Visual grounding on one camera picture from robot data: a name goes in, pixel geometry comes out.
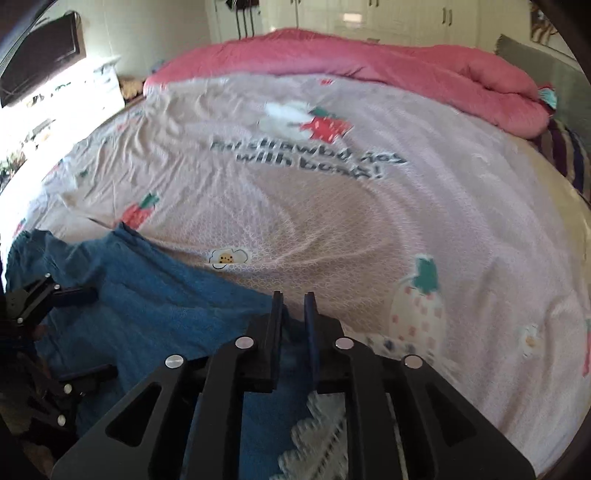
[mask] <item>blue cloth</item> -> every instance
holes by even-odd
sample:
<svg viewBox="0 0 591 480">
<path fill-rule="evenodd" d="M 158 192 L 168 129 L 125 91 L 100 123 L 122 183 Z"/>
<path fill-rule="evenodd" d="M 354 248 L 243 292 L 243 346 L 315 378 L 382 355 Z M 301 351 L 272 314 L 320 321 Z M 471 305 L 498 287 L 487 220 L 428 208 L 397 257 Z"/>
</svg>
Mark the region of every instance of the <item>blue cloth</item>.
<svg viewBox="0 0 591 480">
<path fill-rule="evenodd" d="M 49 333 L 36 347 L 53 374 L 106 363 L 119 369 L 117 380 L 82 402 L 80 434 L 169 355 L 210 355 L 243 335 L 252 316 L 271 309 L 269 296 L 173 260 L 123 224 L 102 239 L 73 245 L 49 232 L 23 232 L 8 258 L 8 289 L 47 272 L 64 287 L 90 285 L 99 293 L 92 305 L 53 309 L 46 318 Z M 309 416 L 311 379 L 303 326 L 289 321 L 283 337 L 278 390 L 245 396 L 242 480 L 279 473 L 277 457 L 294 448 L 291 427 Z"/>
</svg>

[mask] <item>bed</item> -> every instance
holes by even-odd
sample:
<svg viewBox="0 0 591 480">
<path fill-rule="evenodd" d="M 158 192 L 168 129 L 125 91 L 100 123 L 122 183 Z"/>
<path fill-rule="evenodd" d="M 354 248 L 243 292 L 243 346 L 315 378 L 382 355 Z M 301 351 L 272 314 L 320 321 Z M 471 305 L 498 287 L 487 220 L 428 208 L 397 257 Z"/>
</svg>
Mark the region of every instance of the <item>bed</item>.
<svg viewBox="0 0 591 480">
<path fill-rule="evenodd" d="M 37 187 L 0 196 L 25 212 L 0 225 L 8 269 L 22 231 L 73 243 L 123 221 L 281 290 L 295 317 L 315 291 L 347 335 L 427 359 L 537 474 L 561 458 L 591 406 L 591 212 L 527 141 L 548 124 L 527 74 L 467 48 L 284 30 L 189 52 L 145 94 L 40 185 L 17 173 Z M 314 400 L 327 419 L 333 400 Z"/>
</svg>

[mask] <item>silver screw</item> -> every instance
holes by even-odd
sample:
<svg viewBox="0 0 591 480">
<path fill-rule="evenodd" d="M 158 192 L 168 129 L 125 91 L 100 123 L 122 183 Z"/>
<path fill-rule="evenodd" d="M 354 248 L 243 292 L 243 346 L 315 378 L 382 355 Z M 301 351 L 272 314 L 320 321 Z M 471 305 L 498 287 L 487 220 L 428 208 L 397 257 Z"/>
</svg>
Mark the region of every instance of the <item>silver screw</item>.
<svg viewBox="0 0 591 480">
<path fill-rule="evenodd" d="M 408 355 L 404 358 L 404 365 L 409 368 L 421 368 L 423 366 L 423 359 L 418 355 Z"/>
<path fill-rule="evenodd" d="M 337 339 L 337 341 L 335 342 L 335 346 L 339 350 L 351 350 L 354 345 L 354 341 L 351 340 L 349 337 L 341 337 Z"/>
<path fill-rule="evenodd" d="M 184 363 L 184 358 L 180 355 L 171 355 L 165 361 L 164 365 L 168 368 L 178 368 Z"/>
<path fill-rule="evenodd" d="M 240 350 L 247 350 L 255 344 L 255 341 L 250 337 L 240 337 L 236 340 L 236 345 Z"/>
</svg>

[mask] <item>pink comforter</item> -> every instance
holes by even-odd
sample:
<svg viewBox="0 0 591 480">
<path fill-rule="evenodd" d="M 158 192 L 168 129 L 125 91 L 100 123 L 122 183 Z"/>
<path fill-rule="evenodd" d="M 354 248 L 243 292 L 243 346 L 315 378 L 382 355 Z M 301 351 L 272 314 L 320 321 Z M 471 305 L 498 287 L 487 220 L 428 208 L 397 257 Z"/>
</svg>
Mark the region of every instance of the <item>pink comforter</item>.
<svg viewBox="0 0 591 480">
<path fill-rule="evenodd" d="M 197 48 L 166 64 L 148 78 L 146 87 L 235 72 L 326 73 L 382 82 L 523 138 L 536 137 L 548 125 L 534 81 L 491 53 L 448 45 L 376 45 L 296 29 Z"/>
</svg>

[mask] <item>mattress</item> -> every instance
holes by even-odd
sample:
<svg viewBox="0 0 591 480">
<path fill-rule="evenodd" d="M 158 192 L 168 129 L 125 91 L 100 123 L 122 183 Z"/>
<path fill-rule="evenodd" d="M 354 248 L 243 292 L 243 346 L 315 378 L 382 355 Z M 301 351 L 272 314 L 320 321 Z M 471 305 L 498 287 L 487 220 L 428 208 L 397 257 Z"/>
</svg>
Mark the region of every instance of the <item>mattress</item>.
<svg viewBox="0 0 591 480">
<path fill-rule="evenodd" d="M 590 407 L 590 220 L 526 141 L 450 105 L 235 73 L 150 90 L 1 235 L 77 242 L 124 221 L 188 264 L 281 290 L 295 317 L 313 290 L 375 352 L 423 356 L 543 473 Z"/>
</svg>

